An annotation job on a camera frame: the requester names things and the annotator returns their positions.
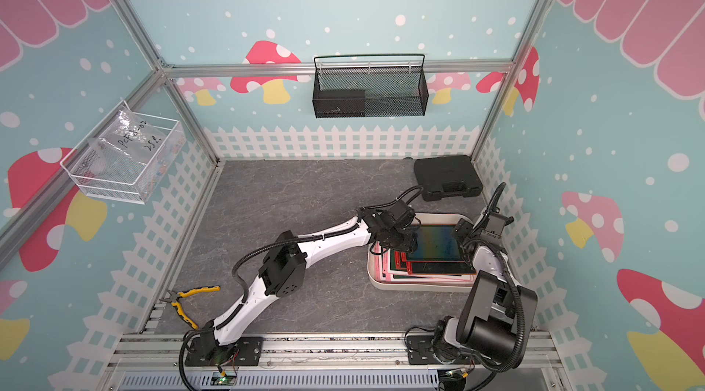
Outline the white plastic storage box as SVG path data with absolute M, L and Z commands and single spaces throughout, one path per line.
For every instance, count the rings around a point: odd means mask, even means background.
M 412 253 L 374 244 L 367 260 L 372 284 L 381 290 L 469 292 L 477 271 L 461 258 L 453 237 L 455 226 L 465 219 L 460 214 L 417 214 Z

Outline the red writing tablet top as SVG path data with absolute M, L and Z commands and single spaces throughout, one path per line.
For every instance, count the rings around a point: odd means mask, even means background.
M 460 248 L 453 237 L 453 225 L 426 225 L 415 232 L 416 250 L 406 254 L 411 262 L 461 261 Z

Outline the red writing tablet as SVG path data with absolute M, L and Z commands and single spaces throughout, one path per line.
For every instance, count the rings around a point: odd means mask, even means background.
M 458 251 L 417 249 L 391 253 L 390 268 L 408 275 L 474 275 L 477 271 L 460 258 Z
M 453 237 L 453 225 L 426 225 L 415 232 L 416 250 L 406 254 L 411 262 L 461 261 L 460 248 Z

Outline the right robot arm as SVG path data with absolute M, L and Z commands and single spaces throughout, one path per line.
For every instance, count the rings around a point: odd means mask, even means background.
M 493 211 L 474 226 L 457 224 L 462 257 L 475 269 L 476 278 L 460 316 L 437 324 L 431 350 L 439 362 L 475 361 L 504 373 L 523 360 L 538 295 L 511 273 L 501 235 L 512 222 L 512 217 Z

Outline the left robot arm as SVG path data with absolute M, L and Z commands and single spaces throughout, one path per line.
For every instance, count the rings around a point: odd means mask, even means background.
M 402 200 L 378 207 L 359 207 L 350 220 L 308 235 L 283 233 L 278 239 L 240 258 L 231 274 L 242 295 L 227 311 L 185 334 L 180 362 L 187 354 L 201 360 L 221 359 L 245 330 L 275 301 L 295 293 L 306 271 L 325 258 L 356 247 L 413 253 L 420 216 Z

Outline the pink writing tablet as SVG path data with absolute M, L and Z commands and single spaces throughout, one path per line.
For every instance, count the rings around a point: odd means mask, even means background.
M 369 262 L 374 266 L 373 279 L 388 284 L 470 286 L 477 278 L 476 275 L 410 275 L 408 272 L 392 268 L 392 264 L 396 260 L 393 253 L 370 256 Z

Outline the black box in basket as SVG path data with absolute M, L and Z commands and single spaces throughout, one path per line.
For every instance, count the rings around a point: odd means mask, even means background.
M 365 91 L 361 89 L 318 90 L 313 94 L 317 119 L 325 117 L 364 117 Z

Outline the black plastic tool case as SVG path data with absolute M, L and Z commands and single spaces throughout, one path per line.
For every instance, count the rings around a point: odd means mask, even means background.
M 422 187 L 422 198 L 427 202 L 456 196 L 473 198 L 480 196 L 484 189 L 467 155 L 418 159 L 413 170 L 418 185 Z

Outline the green circuit board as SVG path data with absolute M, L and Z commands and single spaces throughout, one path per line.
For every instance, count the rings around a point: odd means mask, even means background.
M 213 387 L 232 387 L 237 383 L 238 376 L 236 373 L 215 373 L 211 380 Z

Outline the clear plastic bag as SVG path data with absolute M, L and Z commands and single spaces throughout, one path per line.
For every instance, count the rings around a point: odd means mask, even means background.
M 84 163 L 90 174 L 132 182 L 146 169 L 165 140 L 165 134 L 143 116 L 123 105 L 109 126 L 89 140 L 91 157 Z

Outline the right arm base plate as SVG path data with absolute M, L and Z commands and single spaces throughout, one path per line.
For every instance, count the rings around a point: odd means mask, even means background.
M 411 334 L 406 337 L 408 363 L 410 365 L 471 365 L 474 360 L 453 352 L 439 354 L 433 345 L 431 334 Z

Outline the black mesh wall basket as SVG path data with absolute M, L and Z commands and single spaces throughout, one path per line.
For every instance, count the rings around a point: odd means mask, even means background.
M 421 53 L 322 55 L 313 58 L 313 93 L 365 91 L 364 117 L 422 117 L 429 101 Z

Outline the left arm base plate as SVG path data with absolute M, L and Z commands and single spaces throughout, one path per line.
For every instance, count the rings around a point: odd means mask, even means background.
M 257 366 L 263 352 L 263 337 L 242 337 L 236 343 L 217 345 L 205 336 L 189 343 L 185 365 L 196 366 Z

